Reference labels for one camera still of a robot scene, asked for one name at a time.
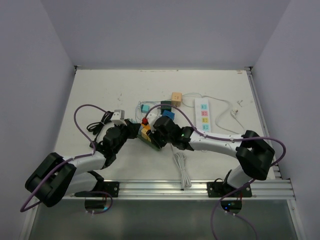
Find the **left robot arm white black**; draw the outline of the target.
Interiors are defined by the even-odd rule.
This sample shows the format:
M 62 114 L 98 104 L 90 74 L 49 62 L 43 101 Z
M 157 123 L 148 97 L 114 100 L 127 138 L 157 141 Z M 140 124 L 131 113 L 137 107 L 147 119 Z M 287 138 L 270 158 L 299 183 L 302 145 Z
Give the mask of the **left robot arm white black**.
M 97 143 L 94 153 L 65 159 L 52 152 L 42 161 L 25 182 L 25 188 L 47 207 L 56 205 L 66 194 L 73 178 L 77 175 L 91 176 L 86 190 L 92 196 L 103 193 L 102 178 L 95 170 L 108 168 L 128 139 L 135 139 L 141 124 L 132 123 L 129 119 L 124 124 L 115 125 L 106 131 L 103 140 Z

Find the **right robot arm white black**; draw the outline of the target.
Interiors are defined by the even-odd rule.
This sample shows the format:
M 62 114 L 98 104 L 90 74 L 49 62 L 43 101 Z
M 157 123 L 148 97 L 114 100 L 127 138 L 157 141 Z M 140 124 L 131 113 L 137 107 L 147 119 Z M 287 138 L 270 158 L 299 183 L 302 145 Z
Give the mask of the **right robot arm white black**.
M 179 127 L 172 119 L 161 116 L 152 124 L 150 139 L 158 148 L 171 144 L 179 150 L 208 151 L 227 155 L 238 160 L 239 165 L 228 172 L 223 183 L 223 192 L 235 196 L 241 187 L 255 179 L 267 179 L 275 150 L 256 132 L 223 135 Z

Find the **white power strip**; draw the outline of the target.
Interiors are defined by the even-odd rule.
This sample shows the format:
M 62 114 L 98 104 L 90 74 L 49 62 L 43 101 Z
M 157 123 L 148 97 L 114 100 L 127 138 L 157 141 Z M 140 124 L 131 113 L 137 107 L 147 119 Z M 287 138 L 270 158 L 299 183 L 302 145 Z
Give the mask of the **white power strip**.
M 206 98 L 194 99 L 195 127 L 204 132 L 211 132 L 209 101 Z

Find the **dark green dragon charger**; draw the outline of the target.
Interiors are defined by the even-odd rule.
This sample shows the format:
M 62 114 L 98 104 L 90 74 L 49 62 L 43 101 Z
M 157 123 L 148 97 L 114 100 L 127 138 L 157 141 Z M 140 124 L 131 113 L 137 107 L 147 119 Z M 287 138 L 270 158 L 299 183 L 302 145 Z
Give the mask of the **dark green dragon charger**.
M 164 100 L 164 101 L 161 101 L 160 102 L 160 109 L 161 111 L 169 111 L 171 112 L 172 111 L 172 102 L 170 100 Z

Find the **blue cube plug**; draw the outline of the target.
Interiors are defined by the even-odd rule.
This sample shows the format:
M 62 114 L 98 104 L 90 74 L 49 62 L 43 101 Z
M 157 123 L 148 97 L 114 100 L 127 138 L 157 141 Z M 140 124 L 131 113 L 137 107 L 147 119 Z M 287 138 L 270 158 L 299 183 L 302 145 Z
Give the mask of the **blue cube plug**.
M 175 114 L 172 111 L 164 110 L 162 116 L 170 118 L 172 121 L 175 119 Z

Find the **green power strip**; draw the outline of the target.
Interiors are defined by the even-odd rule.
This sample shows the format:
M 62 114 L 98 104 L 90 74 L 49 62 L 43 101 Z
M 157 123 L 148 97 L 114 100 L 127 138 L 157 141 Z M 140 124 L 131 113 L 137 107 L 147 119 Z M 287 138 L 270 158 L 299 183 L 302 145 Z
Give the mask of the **green power strip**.
M 155 142 L 152 142 L 152 139 L 150 138 L 150 136 L 149 136 L 149 138 L 150 138 L 151 141 L 147 141 L 147 140 L 143 139 L 142 136 L 141 136 L 141 133 L 138 134 L 137 138 L 138 138 L 139 140 L 141 140 L 144 144 L 146 144 L 147 146 L 153 148 L 153 149 L 156 150 L 156 151 L 160 151 L 160 150 L 162 149 L 162 148 L 161 148 L 159 145 L 157 145 Z

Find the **teal cube plug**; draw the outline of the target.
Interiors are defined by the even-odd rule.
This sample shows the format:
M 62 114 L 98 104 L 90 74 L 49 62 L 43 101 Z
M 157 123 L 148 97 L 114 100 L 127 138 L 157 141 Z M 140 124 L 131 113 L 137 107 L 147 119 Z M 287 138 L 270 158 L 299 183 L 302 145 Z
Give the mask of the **teal cube plug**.
M 140 110 L 142 113 L 146 114 L 150 110 L 150 106 L 147 104 L 142 104 Z

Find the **wooden beige cube plug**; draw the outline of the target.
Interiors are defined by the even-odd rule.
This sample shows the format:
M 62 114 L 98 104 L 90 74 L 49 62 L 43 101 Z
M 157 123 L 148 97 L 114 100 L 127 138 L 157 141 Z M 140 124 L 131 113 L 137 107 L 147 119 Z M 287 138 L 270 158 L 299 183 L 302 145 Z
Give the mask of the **wooden beige cube plug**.
M 171 104 L 175 107 L 180 107 L 182 105 L 183 95 L 181 92 L 172 92 L 171 94 Z

